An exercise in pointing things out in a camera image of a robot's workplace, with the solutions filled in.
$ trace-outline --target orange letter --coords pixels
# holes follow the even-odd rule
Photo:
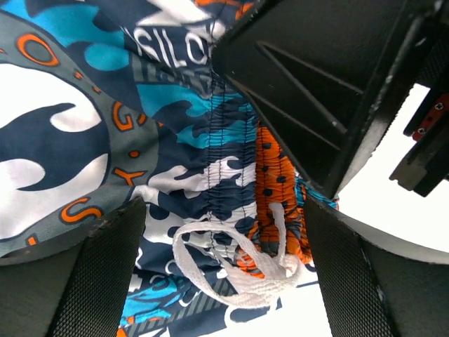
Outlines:
[[[41,61],[41,60],[37,60],[36,58],[33,58],[27,52],[27,49],[26,49],[27,43],[30,42],[30,41],[37,42],[38,44],[43,46],[48,51],[48,53],[50,54],[51,59],[49,61]],[[51,50],[50,46],[43,39],[38,37],[37,35],[34,35],[34,34],[24,34],[24,35],[22,35],[17,40],[17,47],[19,48],[19,51],[28,60],[31,60],[31,61],[37,63],[38,65],[46,65],[47,67],[55,67],[55,66],[59,65],[59,60],[56,58],[56,55]]]
[[[125,179],[126,183],[129,186],[134,186],[134,182],[133,179],[137,178],[137,177],[141,177],[146,173],[146,171],[141,171],[141,172],[133,172],[133,173],[128,173],[124,170],[119,169],[118,167],[116,167],[114,169],[114,174],[116,176],[119,176],[120,178]]]
[[[79,221],[86,219],[89,216],[95,217],[95,219],[101,218],[103,216],[103,211],[98,207],[87,207],[85,209],[80,210],[78,213],[70,214],[70,209],[77,204],[85,204],[91,198],[84,197],[78,200],[73,201],[70,205],[64,207],[61,211],[60,217],[62,221],[73,225]]]
[[[112,120],[114,121],[115,126],[121,131],[128,131],[128,130],[133,130],[134,125],[133,125],[133,120],[131,119],[131,115],[126,114],[125,115],[125,120],[126,122],[123,123],[120,120],[120,109],[122,107],[123,104],[121,104],[120,102],[115,102],[114,106],[112,107]]]
[[[145,122],[147,121],[147,119],[148,119],[148,117],[147,117],[146,114],[141,114],[141,115],[139,116],[139,119],[138,119],[139,125],[145,124]]]

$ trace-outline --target fabric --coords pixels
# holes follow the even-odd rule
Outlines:
[[[281,202],[288,251],[309,262],[293,167],[258,127],[253,107],[210,66],[213,44],[250,6],[0,0],[0,256],[141,196],[146,228],[122,334],[130,324],[158,322],[160,329],[180,322],[201,297],[173,261],[173,234],[184,224],[234,227],[274,255],[278,238],[267,202]],[[217,291],[233,290],[211,248],[263,277],[223,233],[195,232],[184,240]],[[204,301],[204,310],[224,322],[221,305]]]
[[[306,289],[318,288],[318,281],[315,267],[312,264],[303,265],[301,270],[301,282],[299,287]],[[219,280],[214,287],[224,295],[232,295],[235,293],[226,279]],[[317,291],[318,296],[313,296],[313,302],[307,301],[301,305],[301,308],[309,309],[309,306],[319,304],[321,294]],[[268,314],[273,310],[282,308],[281,300],[278,301],[275,308],[259,309],[259,310],[242,310],[226,307],[219,302],[213,301],[204,294],[199,294],[189,307],[179,311],[173,315],[172,319],[149,320],[139,324],[125,326],[120,330],[119,336],[122,337],[197,337],[208,335],[217,330],[232,328],[235,322],[249,322],[258,317]],[[323,320],[327,322],[326,314],[323,312]]]

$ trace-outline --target orange polka dot fabric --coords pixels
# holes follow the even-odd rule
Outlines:
[[[275,256],[278,253],[279,231],[269,205],[280,203],[284,208],[287,229],[286,253],[296,255],[303,263],[311,261],[304,210],[296,198],[295,168],[266,126],[259,125],[256,141],[257,221],[248,237],[259,250]],[[252,259],[241,251],[237,265],[255,277],[264,275]]]

